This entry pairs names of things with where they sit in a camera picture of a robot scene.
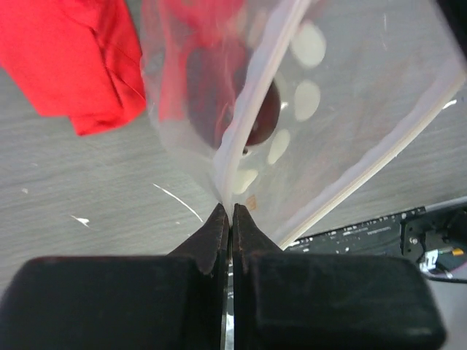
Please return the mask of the clear polka dot zip bag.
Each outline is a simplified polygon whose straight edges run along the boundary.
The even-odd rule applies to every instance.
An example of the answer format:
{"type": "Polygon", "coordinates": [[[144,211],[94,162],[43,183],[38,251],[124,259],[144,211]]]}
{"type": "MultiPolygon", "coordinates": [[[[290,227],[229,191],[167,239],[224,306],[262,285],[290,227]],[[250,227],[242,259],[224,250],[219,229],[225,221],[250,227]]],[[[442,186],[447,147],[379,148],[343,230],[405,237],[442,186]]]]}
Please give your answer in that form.
{"type": "Polygon", "coordinates": [[[281,247],[302,236],[403,150],[466,81],[440,1],[243,1],[219,47],[247,59],[218,149],[188,119],[158,120],[165,42],[158,1],[141,10],[147,109],[162,145],[228,214],[246,206],[281,247]],[[246,147],[272,82],[281,109],[246,147]]]}

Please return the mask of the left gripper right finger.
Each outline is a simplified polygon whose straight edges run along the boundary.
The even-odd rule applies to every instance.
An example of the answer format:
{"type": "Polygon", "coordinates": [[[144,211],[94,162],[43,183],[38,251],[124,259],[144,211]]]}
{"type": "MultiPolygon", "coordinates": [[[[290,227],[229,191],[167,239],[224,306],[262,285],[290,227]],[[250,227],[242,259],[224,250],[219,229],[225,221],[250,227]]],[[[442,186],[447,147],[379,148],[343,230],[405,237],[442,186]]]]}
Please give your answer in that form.
{"type": "Polygon", "coordinates": [[[408,260],[284,252],[243,205],[231,239],[236,349],[440,349],[447,339],[408,260]]]}

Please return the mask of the dark red apple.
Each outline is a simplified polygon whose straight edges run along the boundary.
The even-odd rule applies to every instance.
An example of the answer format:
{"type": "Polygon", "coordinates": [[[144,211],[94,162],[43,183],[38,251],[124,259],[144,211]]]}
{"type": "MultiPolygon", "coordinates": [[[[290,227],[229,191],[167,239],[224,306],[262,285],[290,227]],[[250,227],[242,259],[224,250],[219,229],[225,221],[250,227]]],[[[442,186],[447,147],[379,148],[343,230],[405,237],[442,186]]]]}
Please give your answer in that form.
{"type": "MultiPolygon", "coordinates": [[[[212,149],[218,149],[234,116],[234,104],[243,91],[247,59],[235,60],[219,47],[197,49],[186,65],[186,109],[190,124],[212,149]]],[[[272,82],[263,99],[247,138],[246,147],[262,144],[277,127],[281,101],[277,84],[272,82]]]]}

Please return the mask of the red pepper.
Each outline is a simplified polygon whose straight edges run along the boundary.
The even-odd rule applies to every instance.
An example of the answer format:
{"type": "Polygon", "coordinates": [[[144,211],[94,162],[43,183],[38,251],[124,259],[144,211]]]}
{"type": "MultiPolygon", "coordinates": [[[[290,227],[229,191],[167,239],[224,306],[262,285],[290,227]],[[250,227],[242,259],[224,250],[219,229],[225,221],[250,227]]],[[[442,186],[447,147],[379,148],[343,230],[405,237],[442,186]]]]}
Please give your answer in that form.
{"type": "Polygon", "coordinates": [[[186,63],[198,48],[214,47],[236,34],[243,1],[158,1],[165,42],[158,102],[158,120],[182,120],[186,97],[186,63]]]}

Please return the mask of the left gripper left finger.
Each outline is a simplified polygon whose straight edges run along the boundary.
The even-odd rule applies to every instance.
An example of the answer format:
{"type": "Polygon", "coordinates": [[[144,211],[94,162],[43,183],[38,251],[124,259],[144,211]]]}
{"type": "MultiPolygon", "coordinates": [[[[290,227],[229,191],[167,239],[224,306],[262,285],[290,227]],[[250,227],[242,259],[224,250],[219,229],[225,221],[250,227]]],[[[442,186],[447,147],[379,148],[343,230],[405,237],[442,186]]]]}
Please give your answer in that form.
{"type": "Polygon", "coordinates": [[[228,215],[166,255],[44,256],[1,296],[3,349],[223,349],[228,215]]]}

